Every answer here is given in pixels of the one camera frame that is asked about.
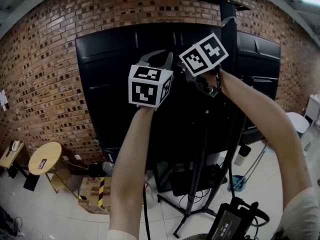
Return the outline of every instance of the sign on wall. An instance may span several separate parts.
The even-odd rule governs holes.
[[[5,90],[2,90],[0,92],[0,105],[3,108],[4,111],[7,110],[6,104],[8,104],[8,99],[7,99]]]

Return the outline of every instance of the hazard tape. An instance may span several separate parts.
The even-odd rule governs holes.
[[[105,177],[101,177],[100,188],[99,188],[99,199],[98,199],[99,207],[103,207],[103,204],[104,204],[104,187],[105,187]]]
[[[84,196],[84,195],[79,195],[79,200],[87,200],[87,197],[86,196]]]

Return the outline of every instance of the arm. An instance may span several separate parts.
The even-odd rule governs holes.
[[[134,115],[116,159],[111,182],[110,230],[139,238],[142,193],[153,108]]]
[[[205,73],[209,85],[216,77]],[[300,139],[285,111],[263,93],[221,71],[222,92],[255,124],[274,148],[281,173],[283,209],[301,191],[311,187]]]

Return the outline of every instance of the black and white marker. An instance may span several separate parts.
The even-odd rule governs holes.
[[[214,69],[228,56],[222,43],[212,33],[180,54],[179,57],[192,76],[196,77]]]
[[[158,108],[168,96],[172,82],[171,70],[132,65],[129,73],[129,103]]]

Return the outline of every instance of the fingers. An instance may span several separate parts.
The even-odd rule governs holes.
[[[206,82],[208,85],[217,87],[217,80],[216,80],[216,75],[211,72],[205,72],[200,75],[201,77],[205,78]]]

